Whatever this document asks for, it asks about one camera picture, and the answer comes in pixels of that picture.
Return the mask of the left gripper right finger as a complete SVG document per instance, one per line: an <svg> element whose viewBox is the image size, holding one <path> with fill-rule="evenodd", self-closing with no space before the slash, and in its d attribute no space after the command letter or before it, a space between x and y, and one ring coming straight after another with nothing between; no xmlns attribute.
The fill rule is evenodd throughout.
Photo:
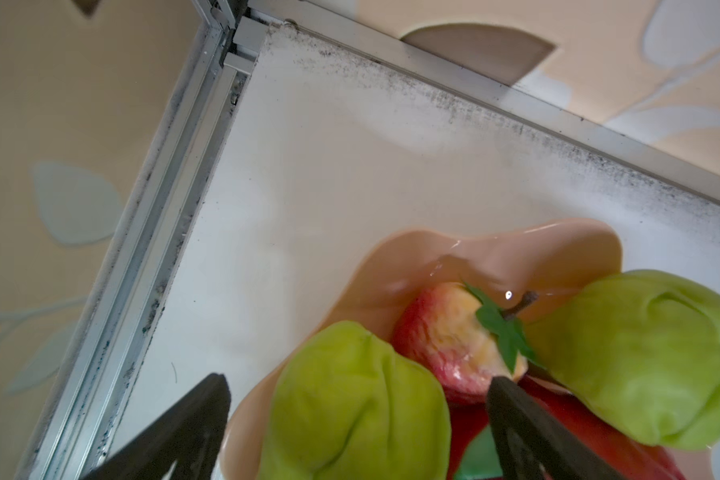
<svg viewBox="0 0 720 480"><path fill-rule="evenodd" d="M492 380L486 406L505 479L623 477L511 380Z"/></svg>

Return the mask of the green wrinkled fruit back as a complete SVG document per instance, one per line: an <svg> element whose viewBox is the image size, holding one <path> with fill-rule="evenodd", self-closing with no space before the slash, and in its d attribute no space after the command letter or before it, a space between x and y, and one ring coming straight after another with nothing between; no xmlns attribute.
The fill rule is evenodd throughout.
<svg viewBox="0 0 720 480"><path fill-rule="evenodd" d="M720 295L709 288L624 272L524 331L558 383L637 442L700 450L720 441Z"/></svg>

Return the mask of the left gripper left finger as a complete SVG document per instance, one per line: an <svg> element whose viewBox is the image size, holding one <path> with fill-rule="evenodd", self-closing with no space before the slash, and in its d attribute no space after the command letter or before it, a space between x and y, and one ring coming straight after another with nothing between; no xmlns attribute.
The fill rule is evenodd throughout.
<svg viewBox="0 0 720 480"><path fill-rule="evenodd" d="M224 375L212 373L88 479L209 479L231 405Z"/></svg>

